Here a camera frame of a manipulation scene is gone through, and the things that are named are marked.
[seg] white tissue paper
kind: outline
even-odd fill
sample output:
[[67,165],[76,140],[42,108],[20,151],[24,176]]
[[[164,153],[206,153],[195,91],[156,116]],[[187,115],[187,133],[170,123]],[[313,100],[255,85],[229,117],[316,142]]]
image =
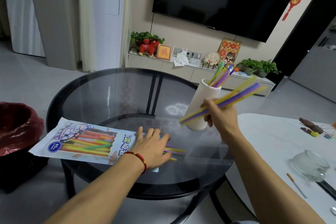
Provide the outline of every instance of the white tissue paper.
[[183,50],[177,54],[176,58],[174,59],[175,66],[184,66],[189,64],[189,60],[187,58],[187,51]]

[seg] person's left hand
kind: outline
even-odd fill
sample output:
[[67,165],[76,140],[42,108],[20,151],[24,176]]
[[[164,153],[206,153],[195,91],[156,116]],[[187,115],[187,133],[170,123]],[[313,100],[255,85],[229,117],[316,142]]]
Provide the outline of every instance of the person's left hand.
[[159,167],[171,158],[171,152],[163,154],[170,135],[166,133],[159,139],[160,132],[158,128],[150,128],[145,138],[142,138],[142,127],[139,127],[135,145],[130,150],[139,153],[145,159],[148,169]]

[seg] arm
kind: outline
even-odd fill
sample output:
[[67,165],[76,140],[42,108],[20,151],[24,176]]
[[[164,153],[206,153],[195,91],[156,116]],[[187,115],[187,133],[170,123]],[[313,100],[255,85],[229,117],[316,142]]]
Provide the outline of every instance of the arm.
[[321,217],[260,157],[238,127],[234,106],[219,109],[212,100],[208,124],[218,129],[234,156],[241,179],[261,224],[325,224]]
[[[171,158],[163,155],[169,134],[159,140],[160,130],[150,128],[145,139],[142,127],[131,151],[139,153],[149,169],[158,167]],[[70,199],[44,224],[107,224],[111,223],[121,203],[137,178],[144,171],[144,164],[133,154],[124,154],[105,173],[90,183],[83,191]]]

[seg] hand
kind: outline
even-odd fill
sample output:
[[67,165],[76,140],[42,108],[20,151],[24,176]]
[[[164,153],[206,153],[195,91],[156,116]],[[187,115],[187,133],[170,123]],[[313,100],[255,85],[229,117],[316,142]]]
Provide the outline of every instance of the hand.
[[237,110],[234,105],[220,109],[216,104],[216,99],[205,99],[201,107],[206,107],[210,115],[205,116],[209,127],[215,125],[222,140],[227,142],[232,136],[241,133],[238,127]]
[[142,138],[142,127],[139,127],[135,145],[130,151],[139,153],[147,164],[148,169],[156,168],[167,162],[171,158],[171,152],[163,154],[167,141],[170,140],[169,134],[159,139],[161,130],[150,128],[145,136]]

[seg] door handle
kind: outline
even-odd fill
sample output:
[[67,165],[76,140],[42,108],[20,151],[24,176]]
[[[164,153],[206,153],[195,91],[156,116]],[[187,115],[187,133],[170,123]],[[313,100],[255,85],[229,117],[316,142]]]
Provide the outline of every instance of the door handle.
[[323,38],[322,41],[318,44],[318,46],[319,46],[319,47],[320,47],[320,46],[323,47],[323,46],[327,43],[328,39],[329,39],[328,36],[326,36],[325,38]]

